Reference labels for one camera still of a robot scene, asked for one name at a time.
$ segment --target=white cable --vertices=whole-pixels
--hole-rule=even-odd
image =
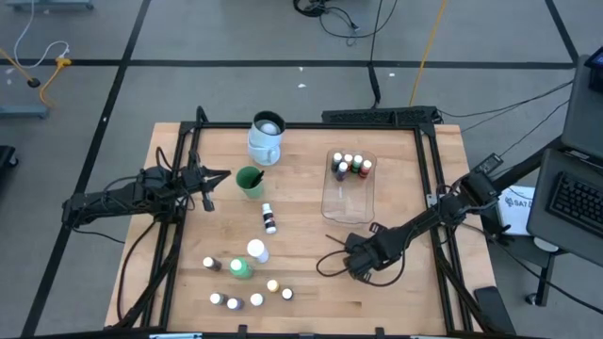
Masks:
[[[38,62],[36,62],[35,64],[29,65],[29,66],[24,66],[21,64],[21,62],[19,62],[19,55],[17,54],[17,50],[19,49],[19,44],[21,43],[21,40],[27,33],[27,30],[29,30],[29,26],[31,26],[31,23],[33,23],[33,21],[34,21],[34,4],[35,4],[35,0],[31,0],[31,15],[29,16],[29,22],[25,26],[25,29],[23,30],[23,33],[21,33],[21,36],[19,36],[19,39],[17,39],[17,42],[15,42],[15,47],[13,48],[13,51],[12,51],[13,54],[15,55],[15,62],[17,63],[17,65],[19,65],[25,69],[33,69],[33,68],[40,66],[40,64],[46,58],[46,55],[48,55],[48,51],[50,51],[50,49],[56,44],[64,44],[65,45],[65,50],[58,57],[65,57],[65,55],[67,55],[70,52],[69,51],[69,43],[67,43],[67,41],[64,41],[64,40],[58,40],[58,41],[55,41],[55,42],[49,44],[48,47],[46,47],[46,51],[44,51],[44,55],[41,56],[40,60],[38,60]]]

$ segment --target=wooden tabletop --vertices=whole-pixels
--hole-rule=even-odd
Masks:
[[[161,146],[172,159],[178,123],[155,125],[145,167],[155,165],[155,147]],[[446,183],[468,172],[463,141],[456,125],[436,126],[437,140]],[[199,207],[187,213],[178,274],[174,286],[170,331],[236,331],[247,324],[249,332],[374,333],[384,327],[389,334],[444,334],[446,332],[429,234],[413,241],[406,251],[406,269],[393,285],[377,288],[353,281],[348,274],[333,278],[318,275],[317,260],[341,250],[326,234],[345,241],[349,232],[370,236],[366,229],[329,226],[320,213],[326,153],[332,148],[352,148],[378,157],[375,177],[375,221],[388,227],[399,226],[425,210],[425,198],[418,168],[416,145],[411,131],[376,130],[292,130],[285,132],[282,157],[278,164],[261,168],[264,196],[249,200],[236,186],[236,172],[254,165],[247,155],[247,130],[205,129],[201,132],[199,154],[202,163],[214,170],[231,170],[212,194],[216,211]],[[435,187],[429,142],[425,148]],[[201,204],[201,198],[193,195]],[[278,232],[266,234],[263,202],[269,202]],[[123,256],[134,240],[151,223],[150,216],[132,217]],[[480,227],[478,218],[467,223]],[[139,243],[128,263],[122,308],[126,311],[149,280],[159,227]],[[469,291],[495,285],[488,249],[483,236],[466,228],[457,231],[464,281]],[[257,264],[247,252],[247,243],[259,238],[267,245],[270,259]],[[228,267],[236,256],[249,259],[255,269],[250,280],[235,279],[228,269],[213,272],[203,267],[205,256],[213,256]],[[325,261],[324,269],[343,267],[343,256]],[[399,271],[400,263],[373,275],[383,283]],[[266,288],[268,279],[291,288],[295,297],[285,301]],[[209,302],[213,292],[246,300],[241,311]],[[107,325],[117,321],[116,288],[106,317]],[[264,305],[253,307],[249,297],[261,293]],[[158,322],[162,288],[156,294],[154,321]],[[457,305],[455,293],[451,293]],[[454,307],[457,328],[460,314]]]

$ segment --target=paint bottle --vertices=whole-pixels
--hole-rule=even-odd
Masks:
[[[337,169],[337,173],[335,174],[335,179],[338,182],[342,182],[346,178],[347,173],[348,173],[348,164],[345,162],[341,162],[341,164],[339,164],[339,168]]]
[[[204,266],[205,266],[205,268],[216,271],[216,272],[218,272],[222,269],[222,263],[212,257],[204,258]]]
[[[260,264],[266,263],[270,257],[268,249],[260,239],[250,241],[249,244],[247,244],[247,252]]]
[[[230,298],[226,302],[226,306],[231,310],[241,310],[244,305],[245,302],[241,298]]]
[[[235,258],[230,262],[230,272],[236,278],[249,279],[253,275],[253,268],[243,258]]]
[[[252,302],[253,306],[261,306],[264,303],[264,296],[259,293],[254,293],[249,300]]]
[[[360,166],[362,165],[362,155],[356,155],[354,156],[354,160],[351,163],[351,172],[352,173],[358,173],[358,170],[360,170]]]
[[[371,163],[370,160],[365,160],[365,162],[362,163],[362,167],[360,168],[358,175],[360,175],[361,178],[366,178],[372,167],[373,163]]]
[[[272,293],[276,293],[279,291],[279,288],[281,286],[279,286],[279,282],[275,281],[274,279],[269,280],[268,283],[266,283],[266,287],[268,288],[268,290]]]
[[[337,167],[339,166],[341,159],[343,159],[343,155],[341,155],[341,153],[337,152],[333,154],[333,159],[331,162],[331,171],[337,171]]]
[[[351,154],[346,154],[343,156],[343,162],[348,164],[348,170],[351,170],[351,162],[353,161],[353,159],[354,157],[351,156]]]
[[[264,217],[264,227],[267,234],[276,233],[276,222],[274,222],[274,214],[269,203],[262,204],[262,216]]]
[[[290,288],[284,289],[283,293],[281,295],[283,296],[283,299],[285,299],[285,300],[293,299],[293,291],[291,291]]]
[[[222,305],[226,300],[228,300],[228,296],[222,293],[212,293],[211,296],[209,296],[209,301],[214,305]]]

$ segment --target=white mug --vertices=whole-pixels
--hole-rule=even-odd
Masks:
[[[260,165],[274,165],[281,157],[284,131],[285,121],[278,114],[270,111],[257,113],[247,138],[249,156]]]

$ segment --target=yellow cable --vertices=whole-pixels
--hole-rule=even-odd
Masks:
[[[53,73],[53,75],[50,77],[50,79],[48,79],[48,81],[46,81],[46,83],[44,84],[44,86],[41,87],[40,89],[40,100],[49,108],[52,108],[54,103],[52,100],[50,99],[46,99],[45,98],[45,91],[48,88],[48,86],[50,86],[50,84],[55,80],[55,78],[57,77],[58,73],[64,69],[65,67],[69,66],[72,64],[72,61],[69,60],[68,58],[64,58],[64,57],[58,57],[57,58],[57,69],[55,70],[55,72]]]
[[[421,75],[423,75],[425,61],[427,60],[427,55],[430,53],[430,49],[432,48],[433,39],[435,38],[435,32],[437,32],[437,26],[440,25],[440,20],[442,19],[442,15],[444,14],[444,9],[446,9],[446,2],[447,0],[442,0],[442,6],[440,6],[440,11],[437,13],[437,19],[435,20],[435,25],[433,26],[432,33],[430,34],[430,39],[427,42],[427,48],[425,48],[425,53],[423,53],[423,58],[421,59],[421,66],[418,68],[418,74],[416,75],[415,84],[413,85],[413,94],[411,94],[411,101],[408,103],[408,106],[412,106],[413,101],[415,100],[416,88],[418,88],[418,83],[421,80]]]
[[[10,62],[12,64],[12,66],[14,66],[17,71],[21,72],[21,74],[25,77],[25,79],[27,79],[27,81],[33,82],[33,78],[31,76],[29,76],[29,74],[27,74],[27,72],[21,68],[21,66],[19,66],[13,59],[12,57],[10,57],[8,55],[7,52],[5,52],[2,48],[0,48],[0,54],[6,59],[8,60],[8,62]]]

